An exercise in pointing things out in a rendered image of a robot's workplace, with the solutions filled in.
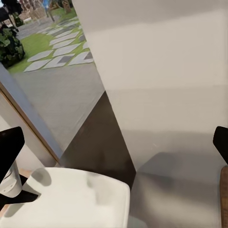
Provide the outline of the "bowl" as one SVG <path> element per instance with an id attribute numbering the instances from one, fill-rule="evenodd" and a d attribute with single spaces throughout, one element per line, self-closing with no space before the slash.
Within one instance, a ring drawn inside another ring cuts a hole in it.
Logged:
<path id="1" fill-rule="evenodd" d="M 22 186 L 33 202 L 10 204 L 0 228 L 128 228 L 130 187 L 98 173 L 37 168 Z"/>

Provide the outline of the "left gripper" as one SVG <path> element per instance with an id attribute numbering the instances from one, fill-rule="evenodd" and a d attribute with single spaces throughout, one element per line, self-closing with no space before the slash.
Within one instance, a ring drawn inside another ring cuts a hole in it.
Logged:
<path id="1" fill-rule="evenodd" d="M 27 177 L 20 175 L 20 180 L 22 185 L 24 185 L 27 181 Z M 6 204 L 10 205 L 15 203 L 33 202 L 37 197 L 36 194 L 24 190 L 22 190 L 15 198 L 9 198 L 0 193 L 0 210 L 2 210 Z"/>

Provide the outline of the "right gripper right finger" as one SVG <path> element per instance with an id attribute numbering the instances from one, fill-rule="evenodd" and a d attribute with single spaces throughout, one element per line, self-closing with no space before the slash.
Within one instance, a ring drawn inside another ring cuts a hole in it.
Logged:
<path id="1" fill-rule="evenodd" d="M 217 126 L 213 137 L 213 143 L 228 164 L 228 128 Z"/>

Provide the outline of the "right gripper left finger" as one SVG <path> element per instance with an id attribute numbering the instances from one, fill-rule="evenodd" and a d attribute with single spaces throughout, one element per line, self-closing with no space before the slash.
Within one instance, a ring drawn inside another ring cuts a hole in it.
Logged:
<path id="1" fill-rule="evenodd" d="M 20 126 L 0 132 L 0 183 L 25 144 Z"/>

